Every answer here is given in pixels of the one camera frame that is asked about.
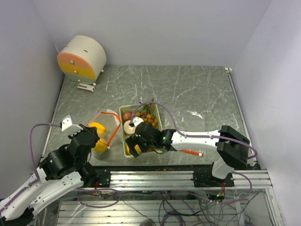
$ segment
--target wire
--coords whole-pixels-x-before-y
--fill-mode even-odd
[[[33,157],[33,151],[32,151],[32,132],[33,130],[38,127],[38,126],[53,126],[53,127],[61,127],[61,125],[59,124],[53,124],[53,123],[39,123],[34,125],[29,133],[29,149],[30,149],[30,154],[31,154],[31,162],[32,162],[32,168],[33,168],[33,172],[36,175],[36,179],[33,180],[32,182],[30,182],[28,184],[28,186],[23,187],[19,192],[17,192],[15,194],[14,197],[12,197],[5,205],[3,208],[0,209],[0,213],[2,213],[14,200],[16,200],[17,197],[19,197],[27,188],[31,187],[32,185],[38,183],[40,181],[40,176],[38,174],[37,168],[36,168],[36,164],[34,162],[34,157]]]
[[[236,210],[236,208],[233,207],[233,206],[231,206],[231,205],[226,205],[226,206],[229,206],[229,207],[231,207],[232,209],[235,209],[235,210]],[[246,215],[246,214],[245,214],[245,216],[246,216],[247,218],[249,218],[249,222],[248,222],[248,223],[252,224],[251,218],[250,218],[248,215]]]
[[[167,109],[167,107],[165,107],[164,105],[162,105],[162,104],[160,104],[160,103],[157,103],[157,102],[145,102],[145,103],[142,103],[142,104],[138,105],[138,106],[135,108],[134,113],[132,114],[132,117],[131,117],[131,123],[133,122],[133,118],[134,118],[134,116],[135,116],[136,111],[137,111],[142,105],[145,105],[145,104],[157,104],[157,105],[163,107],[163,108],[167,111],[167,113],[170,115],[170,117],[171,117],[171,119],[172,119],[172,121],[173,121],[173,124],[174,124],[174,129],[175,129],[180,135],[182,135],[182,136],[184,136],[184,137],[218,138],[218,139],[224,139],[224,140],[228,140],[228,141],[232,141],[232,142],[238,143],[238,144],[240,144],[240,145],[242,145],[242,146],[245,146],[245,147],[247,147],[247,148],[253,150],[254,155],[248,157],[248,159],[252,159],[252,158],[254,158],[254,157],[256,157],[256,156],[258,155],[258,152],[257,152],[257,150],[256,150],[254,147],[252,147],[252,146],[250,146],[249,144],[246,144],[246,143],[244,143],[244,142],[242,142],[242,141],[240,141],[240,140],[232,139],[232,138],[230,138],[230,137],[223,137],[223,136],[216,136],[216,135],[189,135],[189,134],[183,133],[182,131],[179,130],[179,128],[178,128],[178,126],[177,126],[177,124],[176,124],[176,122],[175,122],[175,119],[174,119],[172,113]]]
[[[238,223],[239,223],[239,220],[240,220],[240,217],[241,217],[242,212],[245,211],[245,209],[246,209],[246,207],[249,205],[250,201],[252,201],[252,199],[254,199],[256,196],[258,196],[258,194],[259,194],[259,193],[256,193],[256,194],[255,194],[255,195],[254,195],[254,196],[246,203],[246,206],[241,210],[241,212],[238,213],[238,214],[240,214],[239,219],[238,219]]]
[[[223,208],[223,207],[224,207],[224,206],[221,206],[220,213],[218,214],[217,224],[220,222],[220,220],[223,220],[223,218],[224,218],[224,213],[223,213],[223,211],[222,211],[222,208]]]
[[[182,218],[180,215],[177,215],[176,213],[173,214],[173,212],[171,212],[170,214],[169,214],[169,213],[166,213],[166,214],[163,216],[163,219],[162,219],[162,226],[164,226],[165,221],[166,221],[169,217],[175,217],[175,218],[177,218],[177,220],[178,220],[178,222],[179,222],[179,226],[186,226],[185,221],[183,220],[183,218]]]
[[[246,175],[244,175],[244,174],[242,174],[242,173],[235,172],[235,171],[232,171],[232,173],[241,175],[242,177],[246,178],[246,179],[249,181],[249,183],[250,183],[250,189],[249,189],[249,192],[247,193],[247,195],[245,195],[245,196],[243,196],[243,197],[241,197],[241,198],[239,198],[239,199],[230,201],[230,202],[216,202],[216,201],[213,201],[213,200],[208,199],[207,197],[203,197],[203,196],[201,196],[201,195],[198,195],[198,194],[196,194],[196,193],[193,193],[193,192],[189,192],[189,193],[192,194],[192,195],[194,195],[194,196],[196,196],[196,197],[198,197],[198,198],[207,200],[207,201],[209,201],[209,202],[211,202],[211,203],[216,203],[216,204],[221,204],[221,205],[233,204],[233,203],[239,202],[239,201],[241,201],[241,200],[244,200],[244,199],[245,199],[246,197],[248,197],[249,194],[251,194],[252,191],[253,191],[253,185],[252,185],[252,182],[251,182],[251,180],[250,180]]]
[[[117,201],[114,202],[114,203],[112,203],[112,204],[110,204],[110,205],[107,205],[107,206],[93,206],[93,205],[85,204],[85,203],[83,203],[83,202],[80,200],[80,197],[81,197],[81,195],[83,194],[83,192],[79,193],[78,199],[79,199],[80,204],[82,204],[82,205],[84,205],[84,206],[91,207],[91,208],[98,208],[98,209],[107,208],[107,207],[110,207],[110,206],[113,206],[113,205],[117,204],[117,203],[120,201],[120,199],[121,199],[121,193],[120,193],[120,191],[115,190],[115,189],[113,189],[113,188],[100,188],[100,189],[83,189],[83,188],[77,188],[77,190],[83,191],[83,192],[113,191],[113,192],[117,192],[117,193],[118,193],[119,196],[118,196]]]
[[[139,213],[140,215],[142,215],[142,216],[144,216],[145,218],[149,219],[155,226],[157,226],[157,225],[155,224],[155,222],[154,222],[152,219],[150,219],[150,218],[147,217],[146,215],[144,215],[144,214],[142,214],[141,212],[139,212],[136,208],[134,208],[134,207],[130,206],[129,204],[127,204],[124,200],[122,200],[122,201],[124,202],[125,205],[127,205],[128,207],[134,209],[137,213]]]
[[[210,208],[210,207],[212,207],[212,206],[209,205],[206,209],[203,210],[203,209],[202,209],[202,206],[200,205],[201,210],[200,210],[200,211],[197,211],[197,212],[194,212],[194,210],[189,206],[189,204],[188,204],[187,202],[185,202],[182,198],[176,197],[176,196],[174,196],[174,195],[171,194],[171,193],[168,193],[167,196],[166,196],[165,198],[163,197],[162,194],[161,194],[161,196],[162,196],[162,198],[163,198],[161,204],[162,204],[163,209],[165,210],[166,214],[168,214],[168,215],[177,215],[177,216],[185,216],[185,217],[196,216],[196,217],[198,218],[199,221],[203,222],[203,221],[198,217],[198,216],[202,216],[202,214],[198,214],[199,212],[202,212],[202,213],[203,213],[203,216],[204,216],[205,219],[208,221],[208,223],[214,224],[213,222],[211,222],[211,221],[207,218],[206,214],[204,213],[204,210],[207,210],[208,208]],[[168,197],[168,196],[173,196],[173,197],[176,197],[176,198],[180,199],[184,204],[186,204],[186,205],[190,208],[190,210],[193,212],[193,214],[182,214],[182,213],[180,213],[179,211],[177,211],[176,209],[174,209],[174,207],[167,201],[167,197]],[[167,210],[166,210],[165,207],[164,207],[164,202],[167,202],[167,203],[169,204],[169,206],[173,209],[173,212],[172,212],[172,211],[167,212]]]
[[[209,209],[206,209],[207,215],[210,215],[210,216],[214,219],[214,223],[215,223],[215,220],[218,220],[218,221],[223,220],[223,216],[220,218],[220,215],[221,215],[221,211],[222,211],[222,207],[223,207],[223,206],[222,206],[221,209],[220,209],[220,214],[219,214],[218,218],[215,217],[215,208],[216,208],[216,205],[217,205],[217,204],[214,205],[214,213],[213,213],[213,215],[212,215],[212,213],[209,212]]]
[[[38,174],[37,168],[36,168],[36,163],[34,162],[34,156],[33,156],[33,151],[32,151],[32,132],[33,130],[38,127],[38,126],[54,126],[54,127],[61,127],[61,125],[59,124],[53,124],[53,123],[39,123],[34,125],[30,132],[29,132],[29,149],[30,149],[30,156],[31,156],[31,161],[32,161],[32,168],[33,168],[33,172],[37,177],[37,180],[40,180],[40,176]]]

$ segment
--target plastic container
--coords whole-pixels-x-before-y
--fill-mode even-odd
[[[100,111],[93,119],[89,120],[87,126],[97,128],[97,135],[100,139],[92,150],[94,153],[93,156],[101,160],[101,155],[109,149],[111,145],[114,145],[116,141],[116,139],[113,138],[121,126],[121,119],[116,112],[107,109]]]
[[[138,105],[125,105],[125,106],[121,106],[119,108],[119,115],[120,115],[120,118],[122,119],[122,116],[125,112],[132,112],[134,113],[134,110],[135,108],[137,107]],[[158,119],[158,124],[156,126],[157,129],[159,129],[160,131],[162,131],[162,122],[161,122],[161,119],[160,119],[160,115],[159,115],[159,110],[158,110],[158,106],[157,105],[153,105],[153,110],[152,110],[152,113],[153,115],[155,116],[155,118]],[[131,154],[127,154],[127,144],[126,144],[126,138],[130,137],[130,135],[126,134],[123,130],[123,122],[121,124],[121,130],[122,130],[122,142],[123,142],[123,151],[124,151],[124,156],[127,157],[127,158],[133,158],[133,156]],[[156,154],[154,151],[152,152],[147,152],[147,153],[141,153],[139,155],[138,158],[140,157],[147,157],[147,156],[150,156],[150,155],[153,155],[153,154]]]

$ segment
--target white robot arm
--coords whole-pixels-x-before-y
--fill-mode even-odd
[[[87,157],[99,139],[96,128],[73,124],[69,115],[61,126],[71,139],[70,144],[50,152],[37,168],[38,176],[33,174],[0,201],[0,221],[5,226],[25,226],[56,199],[95,181],[96,173]]]
[[[229,126],[222,126],[220,130],[211,132],[181,132],[185,135],[183,136],[175,129],[159,131],[140,118],[134,118],[133,123],[136,126],[135,133],[126,139],[126,143],[135,158],[138,157],[136,145],[139,145],[142,152],[150,147],[161,152],[182,149],[215,150],[221,157],[212,164],[211,176],[220,181],[234,168],[245,169],[247,166],[247,147],[214,138],[231,137],[249,144],[246,137]],[[32,175],[18,190],[0,201],[0,221],[5,226],[26,226],[33,216],[56,199],[95,182],[96,173],[87,162],[87,157],[99,139],[97,129],[73,124],[69,115],[63,119],[61,126],[62,131],[69,134],[70,144],[50,152],[37,168],[38,177]],[[189,135],[209,138],[200,139]]]
[[[211,169],[212,176],[216,179],[225,179],[234,168],[244,170],[247,167],[248,147],[237,142],[215,138],[229,137],[247,145],[250,144],[245,136],[230,126],[222,126],[220,130],[210,132],[181,131],[180,134],[175,129],[159,131],[138,117],[133,119],[132,126],[136,127],[135,133],[126,139],[126,143],[135,158],[138,157],[136,145],[139,145],[142,152],[150,147],[161,152],[182,149],[217,151],[221,157],[213,163]]]

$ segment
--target lemon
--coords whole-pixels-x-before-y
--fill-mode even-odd
[[[104,152],[107,150],[107,145],[105,145],[107,141],[104,138],[100,138],[94,147],[94,151],[96,152]]]
[[[90,124],[90,127],[96,127],[97,128],[97,135],[99,137],[105,137],[108,133],[108,130],[100,123],[98,122],[93,122]]]
[[[136,146],[135,146],[135,149],[136,149],[136,151],[137,151],[138,154],[141,153],[141,149],[140,149],[139,145],[136,145]],[[129,148],[128,146],[127,146],[127,154],[128,154],[128,155],[132,155],[132,154],[130,153],[130,148]]]

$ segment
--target orange plastic bag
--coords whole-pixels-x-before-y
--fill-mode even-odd
[[[88,127],[96,127],[99,141],[94,148],[105,151],[112,145],[113,138],[116,136],[121,120],[118,114],[112,110],[100,111],[97,116],[87,122]]]

